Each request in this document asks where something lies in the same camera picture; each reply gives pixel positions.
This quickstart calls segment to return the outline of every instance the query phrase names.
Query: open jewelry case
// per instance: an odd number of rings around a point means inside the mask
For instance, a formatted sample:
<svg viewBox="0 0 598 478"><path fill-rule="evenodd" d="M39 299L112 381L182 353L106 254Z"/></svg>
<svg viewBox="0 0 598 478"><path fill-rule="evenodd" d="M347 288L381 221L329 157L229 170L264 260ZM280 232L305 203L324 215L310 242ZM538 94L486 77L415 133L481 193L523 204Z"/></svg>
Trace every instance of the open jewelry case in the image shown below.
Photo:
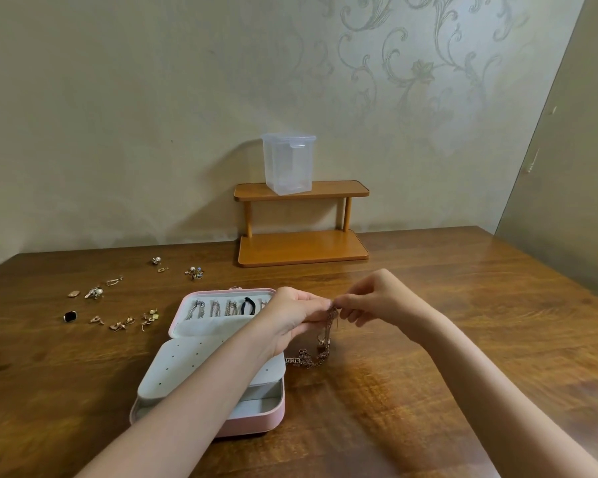
<svg viewBox="0 0 598 478"><path fill-rule="evenodd" d="M168 330L171 339L161 346L138 387L131 424L146 416L195 372L217 347L259 313L274 293L272 289L230 289L193 292L184 297ZM242 307L247 315L241 314ZM226 315L235 309L237 315ZM217 437L263 433L276 428L285 412L285 372L283 353L266 362Z"/></svg>

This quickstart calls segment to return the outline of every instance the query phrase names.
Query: two-tier wooden stand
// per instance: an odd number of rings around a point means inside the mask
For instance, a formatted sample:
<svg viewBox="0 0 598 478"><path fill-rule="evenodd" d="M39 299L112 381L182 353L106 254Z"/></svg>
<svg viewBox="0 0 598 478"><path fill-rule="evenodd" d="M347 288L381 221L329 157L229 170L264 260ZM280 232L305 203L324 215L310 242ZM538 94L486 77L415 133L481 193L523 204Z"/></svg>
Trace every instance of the two-tier wooden stand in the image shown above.
<svg viewBox="0 0 598 478"><path fill-rule="evenodd" d="M368 250L350 226L352 198L369 196L370 191L359 181L315 181L312 190L279 196L264 183L238 184L235 201L244 204L246 235L239 246L241 266L291 265L325 261L366 260ZM304 231L299 233L252 234L252 202L291 199L345 198L342 229Z"/></svg>

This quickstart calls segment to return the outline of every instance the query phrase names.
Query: shelf leg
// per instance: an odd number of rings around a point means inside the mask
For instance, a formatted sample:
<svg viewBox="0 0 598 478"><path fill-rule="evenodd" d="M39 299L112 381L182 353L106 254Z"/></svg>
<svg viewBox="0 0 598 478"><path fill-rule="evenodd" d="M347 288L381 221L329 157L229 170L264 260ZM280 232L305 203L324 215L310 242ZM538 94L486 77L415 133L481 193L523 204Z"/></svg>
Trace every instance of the shelf leg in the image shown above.
<svg viewBox="0 0 598 478"><path fill-rule="evenodd" d="M246 218L246 236L252 238L252 206L250 201L244 201L244 217Z"/></svg>
<svg viewBox="0 0 598 478"><path fill-rule="evenodd" d="M346 212L343 216L343 231L350 229L350 210L352 209L352 198L346 198Z"/></svg>

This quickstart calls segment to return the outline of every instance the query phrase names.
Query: black bracelet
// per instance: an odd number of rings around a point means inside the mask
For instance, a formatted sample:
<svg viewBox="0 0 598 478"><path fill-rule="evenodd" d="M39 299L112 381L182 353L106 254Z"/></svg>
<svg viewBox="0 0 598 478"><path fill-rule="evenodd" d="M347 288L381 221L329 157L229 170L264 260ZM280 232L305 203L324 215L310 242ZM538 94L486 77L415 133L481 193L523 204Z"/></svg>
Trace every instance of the black bracelet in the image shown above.
<svg viewBox="0 0 598 478"><path fill-rule="evenodd" d="M254 315L255 309L257 307L255 306L255 302L253 302L252 299L249 297L246 297L246 299L244 300L244 303L242 304L242 315L246 315L246 312L245 312L246 311L246 302L248 302L248 303L250 303L250 305L252 305L252 310L251 310L250 314Z"/></svg>

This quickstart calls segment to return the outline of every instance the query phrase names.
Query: wall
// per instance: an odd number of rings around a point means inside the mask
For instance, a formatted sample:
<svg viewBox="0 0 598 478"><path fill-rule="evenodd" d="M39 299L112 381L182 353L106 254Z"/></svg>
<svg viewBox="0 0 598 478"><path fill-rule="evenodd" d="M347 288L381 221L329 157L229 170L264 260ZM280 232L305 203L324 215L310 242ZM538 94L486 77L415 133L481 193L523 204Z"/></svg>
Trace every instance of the wall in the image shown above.
<svg viewBox="0 0 598 478"><path fill-rule="evenodd" d="M0 0L0 261L229 240L259 135L319 139L357 231L494 231L582 0ZM327 227L334 202L254 209Z"/></svg>
<svg viewBox="0 0 598 478"><path fill-rule="evenodd" d="M598 0L585 2L496 234L598 293Z"/></svg>

